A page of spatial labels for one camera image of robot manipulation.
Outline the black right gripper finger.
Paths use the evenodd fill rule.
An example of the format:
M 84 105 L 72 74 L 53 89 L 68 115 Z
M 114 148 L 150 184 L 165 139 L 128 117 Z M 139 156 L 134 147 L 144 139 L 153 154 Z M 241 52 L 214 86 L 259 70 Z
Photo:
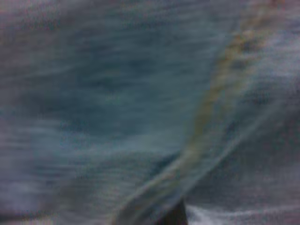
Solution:
M 161 218 L 161 225 L 188 225 L 186 207 L 183 200 Z

